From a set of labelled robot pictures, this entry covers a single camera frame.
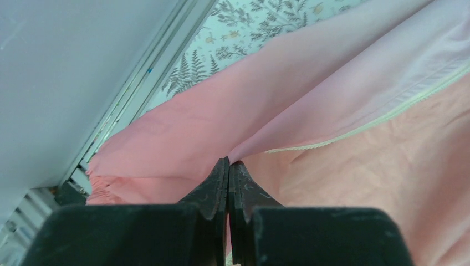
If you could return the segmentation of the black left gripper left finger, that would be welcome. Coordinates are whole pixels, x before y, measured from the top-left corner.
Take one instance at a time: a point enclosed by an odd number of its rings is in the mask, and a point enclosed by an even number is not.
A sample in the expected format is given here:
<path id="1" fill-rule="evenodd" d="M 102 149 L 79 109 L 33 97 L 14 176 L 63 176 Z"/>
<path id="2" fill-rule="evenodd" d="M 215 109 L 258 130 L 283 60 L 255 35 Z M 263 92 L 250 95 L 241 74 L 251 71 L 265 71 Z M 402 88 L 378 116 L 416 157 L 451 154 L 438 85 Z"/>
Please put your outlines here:
<path id="1" fill-rule="evenodd" d="M 224 265 L 228 158 L 175 204 L 54 211 L 23 265 Z"/>

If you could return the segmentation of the pink zip-up jacket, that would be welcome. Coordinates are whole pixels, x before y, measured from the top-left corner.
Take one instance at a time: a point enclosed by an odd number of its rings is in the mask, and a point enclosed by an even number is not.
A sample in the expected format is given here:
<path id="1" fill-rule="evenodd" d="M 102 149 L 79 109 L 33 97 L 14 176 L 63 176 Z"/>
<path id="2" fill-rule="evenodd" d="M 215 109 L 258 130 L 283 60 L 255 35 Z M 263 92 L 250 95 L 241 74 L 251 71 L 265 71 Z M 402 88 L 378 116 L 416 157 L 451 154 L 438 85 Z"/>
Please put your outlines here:
<path id="1" fill-rule="evenodd" d="M 221 157 L 283 204 L 385 211 L 416 265 L 468 265 L 469 2 L 366 1 L 273 38 L 108 139 L 86 202 L 175 203 Z"/>

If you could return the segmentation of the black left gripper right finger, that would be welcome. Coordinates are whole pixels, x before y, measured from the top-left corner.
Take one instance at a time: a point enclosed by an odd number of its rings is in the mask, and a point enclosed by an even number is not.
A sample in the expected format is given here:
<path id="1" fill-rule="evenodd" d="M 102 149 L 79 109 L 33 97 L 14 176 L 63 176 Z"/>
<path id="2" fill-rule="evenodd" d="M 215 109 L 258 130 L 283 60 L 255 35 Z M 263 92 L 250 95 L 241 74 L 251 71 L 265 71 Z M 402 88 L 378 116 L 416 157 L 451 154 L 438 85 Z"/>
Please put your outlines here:
<path id="1" fill-rule="evenodd" d="M 285 207 L 238 161 L 229 169 L 233 262 L 413 265 L 396 223 L 376 208 Z"/>

